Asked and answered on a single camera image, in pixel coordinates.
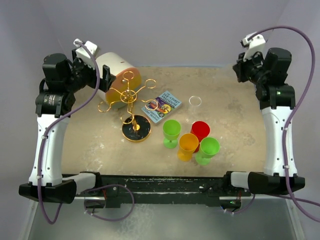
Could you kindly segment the red plastic goblet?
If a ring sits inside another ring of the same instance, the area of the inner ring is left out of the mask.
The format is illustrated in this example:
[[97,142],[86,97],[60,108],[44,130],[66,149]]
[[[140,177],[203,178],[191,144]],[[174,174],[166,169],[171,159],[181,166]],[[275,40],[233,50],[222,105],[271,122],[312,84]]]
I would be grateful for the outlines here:
[[195,153],[199,151],[201,141],[210,134],[210,131],[210,126],[204,121],[195,121],[192,124],[190,133],[198,139],[198,146],[194,151]]

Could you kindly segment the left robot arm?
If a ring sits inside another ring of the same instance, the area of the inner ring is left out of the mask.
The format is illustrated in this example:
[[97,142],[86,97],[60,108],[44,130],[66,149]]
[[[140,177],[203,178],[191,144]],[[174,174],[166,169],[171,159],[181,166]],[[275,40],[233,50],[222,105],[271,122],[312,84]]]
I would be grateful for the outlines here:
[[64,137],[76,102],[75,93],[86,86],[107,92],[115,76],[110,68],[98,67],[95,50],[80,46],[72,50],[72,60],[54,53],[43,60],[45,75],[35,99],[38,136],[32,172],[18,189],[20,196],[37,202],[70,204],[76,195],[87,191],[98,196],[103,191],[101,174],[83,171],[63,177]]

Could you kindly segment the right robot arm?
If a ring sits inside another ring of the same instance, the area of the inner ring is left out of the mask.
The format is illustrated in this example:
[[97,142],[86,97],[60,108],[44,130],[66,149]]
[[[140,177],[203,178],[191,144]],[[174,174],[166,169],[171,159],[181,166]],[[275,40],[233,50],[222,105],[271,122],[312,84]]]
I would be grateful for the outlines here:
[[296,107],[294,88],[287,84],[292,54],[273,47],[263,55],[260,51],[247,57],[240,53],[232,67],[240,83],[251,82],[263,117],[266,133],[266,161],[263,172],[229,171],[222,190],[228,196],[240,188],[252,194],[288,195],[305,187],[305,178],[298,176],[293,155],[292,120]]

